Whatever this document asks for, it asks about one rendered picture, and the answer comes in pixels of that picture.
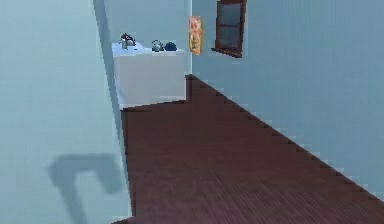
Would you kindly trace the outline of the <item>white kitchen counter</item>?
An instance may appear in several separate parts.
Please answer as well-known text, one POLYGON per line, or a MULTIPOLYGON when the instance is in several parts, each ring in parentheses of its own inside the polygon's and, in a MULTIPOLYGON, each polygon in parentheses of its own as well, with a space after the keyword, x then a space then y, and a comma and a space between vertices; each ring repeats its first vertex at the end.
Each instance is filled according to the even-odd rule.
POLYGON ((112 44, 121 109, 186 99, 185 52, 112 44))

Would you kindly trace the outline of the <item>dark brown framed window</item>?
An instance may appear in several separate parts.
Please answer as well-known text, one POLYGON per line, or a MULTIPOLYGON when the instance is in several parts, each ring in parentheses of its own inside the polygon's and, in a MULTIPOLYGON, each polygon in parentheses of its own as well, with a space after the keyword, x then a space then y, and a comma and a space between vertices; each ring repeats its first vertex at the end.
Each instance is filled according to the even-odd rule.
POLYGON ((241 58, 247 0, 218 0, 212 51, 241 58))

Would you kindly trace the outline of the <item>dark red grey appliance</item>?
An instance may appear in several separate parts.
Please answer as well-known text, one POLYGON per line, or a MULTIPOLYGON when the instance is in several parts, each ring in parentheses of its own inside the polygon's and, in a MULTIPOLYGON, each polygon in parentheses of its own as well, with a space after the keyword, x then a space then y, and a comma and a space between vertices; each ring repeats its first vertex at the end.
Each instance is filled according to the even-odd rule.
POLYGON ((135 39, 127 33, 123 33, 121 35, 120 43, 123 49, 127 49, 129 46, 136 45, 135 39))

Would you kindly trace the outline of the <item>orange framed wall picture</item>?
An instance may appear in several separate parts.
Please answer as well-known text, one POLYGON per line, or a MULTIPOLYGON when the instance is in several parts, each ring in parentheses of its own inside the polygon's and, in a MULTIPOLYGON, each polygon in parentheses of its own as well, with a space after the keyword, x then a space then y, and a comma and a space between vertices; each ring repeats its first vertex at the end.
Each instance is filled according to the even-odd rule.
POLYGON ((203 22, 199 16, 189 17, 189 48, 195 55, 202 52, 203 22))

